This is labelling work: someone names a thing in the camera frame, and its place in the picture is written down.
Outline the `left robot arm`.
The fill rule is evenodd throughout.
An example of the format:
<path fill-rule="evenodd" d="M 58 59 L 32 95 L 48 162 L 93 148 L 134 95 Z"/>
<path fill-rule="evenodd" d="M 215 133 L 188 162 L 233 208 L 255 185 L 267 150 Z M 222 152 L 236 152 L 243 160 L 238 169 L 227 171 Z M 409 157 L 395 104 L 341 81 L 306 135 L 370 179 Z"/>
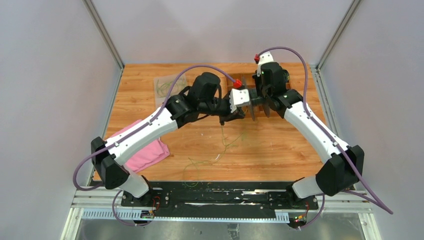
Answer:
<path fill-rule="evenodd" d="M 90 143 L 91 160 L 107 190 L 120 189 L 132 194 L 140 206 L 149 206 L 153 193 L 148 182 L 137 175 L 126 163 L 142 148 L 188 123 L 200 115 L 218 116 L 220 124 L 243 119 L 242 106 L 249 103 L 249 91 L 239 79 L 234 87 L 222 95 L 220 78 L 204 72 L 177 94 L 169 94 L 163 104 L 149 117 L 129 129 L 106 140 L 96 137 Z"/>

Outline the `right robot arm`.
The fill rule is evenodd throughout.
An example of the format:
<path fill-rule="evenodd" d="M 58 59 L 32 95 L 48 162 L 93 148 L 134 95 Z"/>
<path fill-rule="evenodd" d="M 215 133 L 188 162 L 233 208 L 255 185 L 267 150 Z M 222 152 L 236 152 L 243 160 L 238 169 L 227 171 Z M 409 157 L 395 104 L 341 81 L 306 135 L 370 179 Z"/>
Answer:
<path fill-rule="evenodd" d="M 359 181 L 365 156 L 363 149 L 338 138 L 316 117 L 298 91 L 287 89 L 287 70 L 275 61 L 260 63 L 252 77 L 265 115 L 275 111 L 292 124 L 323 163 L 315 175 L 298 179 L 287 187 L 285 200 L 291 208 L 301 207 L 310 196 L 334 196 Z"/>

